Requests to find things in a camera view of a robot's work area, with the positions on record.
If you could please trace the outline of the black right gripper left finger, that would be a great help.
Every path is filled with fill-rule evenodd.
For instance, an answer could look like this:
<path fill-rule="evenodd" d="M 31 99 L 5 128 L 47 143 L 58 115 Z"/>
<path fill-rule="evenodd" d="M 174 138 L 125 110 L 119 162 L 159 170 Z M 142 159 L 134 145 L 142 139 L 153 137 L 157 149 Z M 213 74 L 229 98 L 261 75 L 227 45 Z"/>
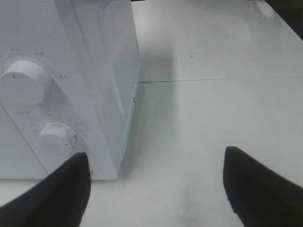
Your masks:
<path fill-rule="evenodd" d="M 0 208 L 2 227 L 78 227 L 91 192 L 86 153 L 77 153 Z"/>

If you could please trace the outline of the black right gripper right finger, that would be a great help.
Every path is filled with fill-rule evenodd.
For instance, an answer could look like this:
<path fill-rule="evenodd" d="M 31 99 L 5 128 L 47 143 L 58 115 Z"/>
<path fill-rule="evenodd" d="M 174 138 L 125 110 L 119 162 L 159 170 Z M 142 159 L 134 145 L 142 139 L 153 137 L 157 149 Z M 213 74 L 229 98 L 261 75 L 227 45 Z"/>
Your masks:
<path fill-rule="evenodd" d="M 227 147 L 223 185 L 246 227 L 301 227 L 303 189 L 237 147 Z"/>

